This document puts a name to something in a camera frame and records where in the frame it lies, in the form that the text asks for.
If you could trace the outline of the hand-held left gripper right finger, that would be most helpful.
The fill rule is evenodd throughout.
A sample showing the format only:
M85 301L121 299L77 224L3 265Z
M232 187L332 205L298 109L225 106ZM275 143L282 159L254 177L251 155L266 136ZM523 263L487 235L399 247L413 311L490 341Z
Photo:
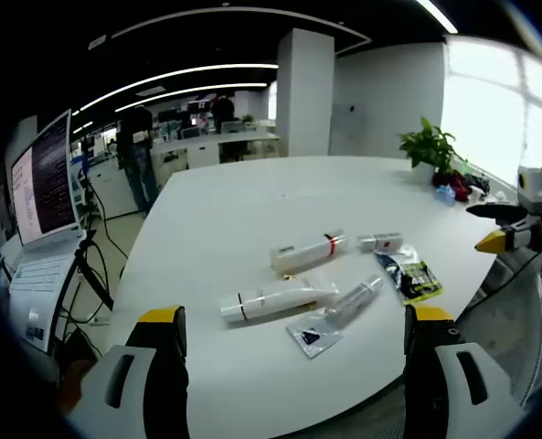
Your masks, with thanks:
M523 410L507 373L439 307L405 308L405 438L506 438Z

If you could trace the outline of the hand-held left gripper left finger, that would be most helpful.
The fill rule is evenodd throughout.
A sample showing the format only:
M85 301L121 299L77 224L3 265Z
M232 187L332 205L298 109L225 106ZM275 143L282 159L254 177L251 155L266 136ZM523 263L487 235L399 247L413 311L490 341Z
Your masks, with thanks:
M151 310L83 377L68 415L83 438L187 438L186 315Z

